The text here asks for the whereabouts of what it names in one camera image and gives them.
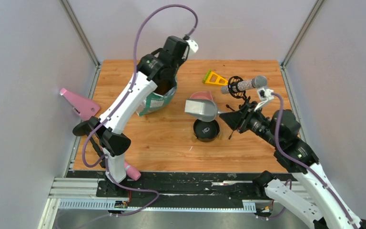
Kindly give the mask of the green dog food bag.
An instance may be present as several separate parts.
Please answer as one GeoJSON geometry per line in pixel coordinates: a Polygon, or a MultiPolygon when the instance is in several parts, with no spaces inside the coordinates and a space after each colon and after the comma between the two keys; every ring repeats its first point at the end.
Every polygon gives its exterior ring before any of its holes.
{"type": "Polygon", "coordinates": [[[144,116],[165,108],[173,99],[176,90],[176,77],[162,83],[141,102],[136,109],[137,115],[144,116]]]}

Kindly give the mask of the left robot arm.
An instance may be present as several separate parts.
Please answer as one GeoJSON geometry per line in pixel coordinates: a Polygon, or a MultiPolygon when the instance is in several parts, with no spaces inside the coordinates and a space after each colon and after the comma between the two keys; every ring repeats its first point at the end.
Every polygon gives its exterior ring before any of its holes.
{"type": "Polygon", "coordinates": [[[131,140],[123,134],[126,124],[134,113],[152,113],[171,101],[177,90],[177,71],[198,48],[194,40],[169,36],[163,47],[140,59],[130,81],[105,112],[74,128],[75,135],[96,135],[99,139],[99,160],[105,161],[106,176],[111,181],[108,190],[115,197],[127,191],[124,163],[131,140]]]}

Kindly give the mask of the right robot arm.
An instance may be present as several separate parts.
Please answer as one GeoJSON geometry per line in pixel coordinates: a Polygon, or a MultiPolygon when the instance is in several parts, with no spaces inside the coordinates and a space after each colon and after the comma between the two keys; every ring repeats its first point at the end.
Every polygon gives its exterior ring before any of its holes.
{"type": "Polygon", "coordinates": [[[357,216],[339,197],[328,180],[317,155],[298,137],[301,128],[291,110],[280,107],[272,119],[265,117],[255,102],[240,110],[220,114],[234,131],[251,131],[275,148],[274,156],[307,191],[312,202],[296,194],[268,171],[255,180],[254,195],[279,201],[310,229],[366,229],[366,219],[357,216]]]}

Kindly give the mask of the silver metal scoop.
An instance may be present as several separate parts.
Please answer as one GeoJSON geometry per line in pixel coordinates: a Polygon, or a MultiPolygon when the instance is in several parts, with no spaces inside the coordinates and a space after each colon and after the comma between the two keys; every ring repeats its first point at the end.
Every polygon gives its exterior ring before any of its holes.
{"type": "Polygon", "coordinates": [[[218,109],[214,101],[208,99],[187,99],[184,112],[204,122],[211,122],[225,113],[218,109]]]}

